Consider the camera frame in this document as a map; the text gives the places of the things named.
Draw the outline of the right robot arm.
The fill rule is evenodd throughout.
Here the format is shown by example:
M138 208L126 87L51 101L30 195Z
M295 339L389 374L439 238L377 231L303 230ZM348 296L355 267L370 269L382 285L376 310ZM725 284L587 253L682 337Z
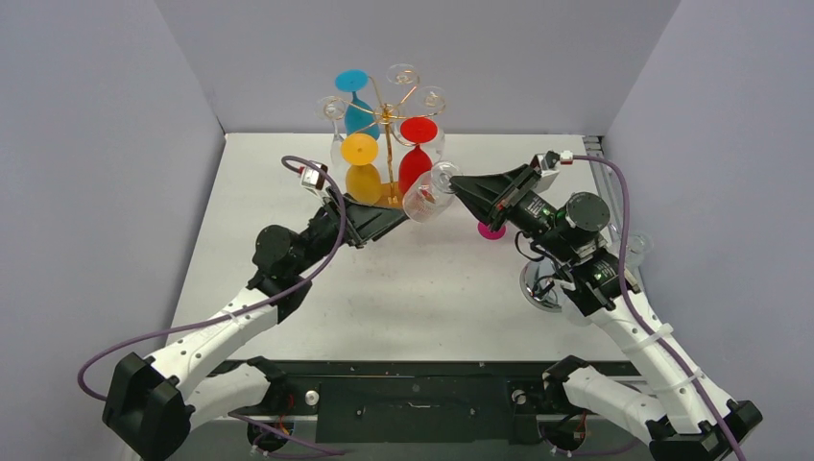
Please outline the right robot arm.
M541 396L555 410L585 410L625 429L656 460L743 459L743 441L762 416L692 361L661 321L635 276L603 237L611 213L590 192L562 206L540 197L542 171L523 165L486 176L456 176L454 195L482 224L513 224L531 249L552 262L551 282L580 318L605 332L647 384L636 391L569 355L542 374Z

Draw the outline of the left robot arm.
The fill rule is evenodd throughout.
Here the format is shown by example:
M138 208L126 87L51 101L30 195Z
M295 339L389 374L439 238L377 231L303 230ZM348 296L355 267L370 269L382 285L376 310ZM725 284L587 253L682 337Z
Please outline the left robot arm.
M166 460L198 426L247 406L274 413L286 386L267 376L258 361L215 375L229 356L276 327L302 304L312 281L341 246L362 248L406 221L397 208L326 201L296 232L270 225L255 239L256 271L213 317L169 328L179 339L115 365L103 423L142 460Z

